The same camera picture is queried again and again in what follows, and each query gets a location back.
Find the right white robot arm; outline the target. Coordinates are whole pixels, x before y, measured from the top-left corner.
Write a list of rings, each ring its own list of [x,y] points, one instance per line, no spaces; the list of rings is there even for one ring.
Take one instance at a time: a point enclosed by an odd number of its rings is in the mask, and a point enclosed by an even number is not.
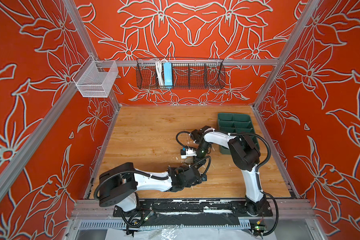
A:
[[[227,133],[210,126],[192,132],[181,131],[176,135],[176,139],[181,134],[188,134],[198,145],[197,148],[194,148],[177,140],[178,144],[182,146],[182,159],[193,158],[196,165],[198,165],[198,161],[204,160],[212,144],[229,149],[234,164],[243,174],[247,212],[251,216],[257,216],[267,202],[267,194],[263,191],[259,172],[260,167],[265,165],[271,157],[271,148],[266,140],[255,133]],[[260,150],[253,138],[261,140],[267,148],[267,156],[262,162],[260,161]]]

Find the green plastic divider tray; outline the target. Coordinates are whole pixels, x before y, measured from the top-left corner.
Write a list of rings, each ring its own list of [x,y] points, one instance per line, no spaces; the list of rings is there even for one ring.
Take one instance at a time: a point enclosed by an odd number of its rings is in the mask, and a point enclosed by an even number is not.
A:
[[[218,130],[226,133],[256,133],[248,114],[218,113],[217,123]]]

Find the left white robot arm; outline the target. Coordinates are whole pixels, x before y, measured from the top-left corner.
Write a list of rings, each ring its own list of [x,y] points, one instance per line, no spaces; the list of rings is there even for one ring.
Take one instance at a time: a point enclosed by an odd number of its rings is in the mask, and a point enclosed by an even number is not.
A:
[[[201,184],[211,165],[211,157],[206,156],[186,167],[169,167],[161,173],[144,172],[131,162],[113,168],[99,177],[99,184],[93,196],[102,208],[117,206],[124,212],[138,208],[137,191],[179,192]]]

